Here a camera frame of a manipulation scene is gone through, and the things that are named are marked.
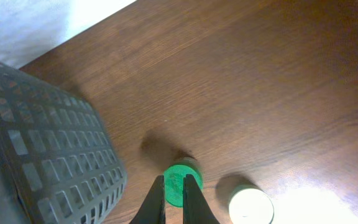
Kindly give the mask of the green lid spice jar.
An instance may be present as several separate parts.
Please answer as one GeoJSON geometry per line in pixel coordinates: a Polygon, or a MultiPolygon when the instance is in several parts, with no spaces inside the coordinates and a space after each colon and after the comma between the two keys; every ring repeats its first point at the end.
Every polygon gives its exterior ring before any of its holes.
{"type": "Polygon", "coordinates": [[[192,175],[200,190],[203,190],[203,176],[199,163],[192,157],[182,157],[163,172],[165,200],[172,206],[183,207],[183,179],[192,175]]]}

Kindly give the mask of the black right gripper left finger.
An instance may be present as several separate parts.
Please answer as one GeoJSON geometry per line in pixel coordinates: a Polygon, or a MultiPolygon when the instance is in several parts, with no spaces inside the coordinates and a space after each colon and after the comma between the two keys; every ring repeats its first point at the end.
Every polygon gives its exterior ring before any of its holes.
{"type": "Polygon", "coordinates": [[[155,178],[130,224],[165,224],[165,182],[163,175],[155,178]]]}

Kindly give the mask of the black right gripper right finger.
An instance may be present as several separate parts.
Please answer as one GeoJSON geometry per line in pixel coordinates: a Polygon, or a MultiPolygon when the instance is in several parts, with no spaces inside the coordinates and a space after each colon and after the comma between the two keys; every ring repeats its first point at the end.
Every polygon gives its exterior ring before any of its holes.
{"type": "Polygon", "coordinates": [[[183,223],[219,224],[191,174],[183,179],[183,223]]]}

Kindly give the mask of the grey plastic basket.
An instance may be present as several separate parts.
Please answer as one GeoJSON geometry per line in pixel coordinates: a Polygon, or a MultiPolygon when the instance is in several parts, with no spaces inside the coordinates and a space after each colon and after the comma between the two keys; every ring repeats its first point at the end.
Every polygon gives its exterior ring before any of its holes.
{"type": "Polygon", "coordinates": [[[102,223],[126,183],[87,101],[0,63],[0,223],[102,223]]]}

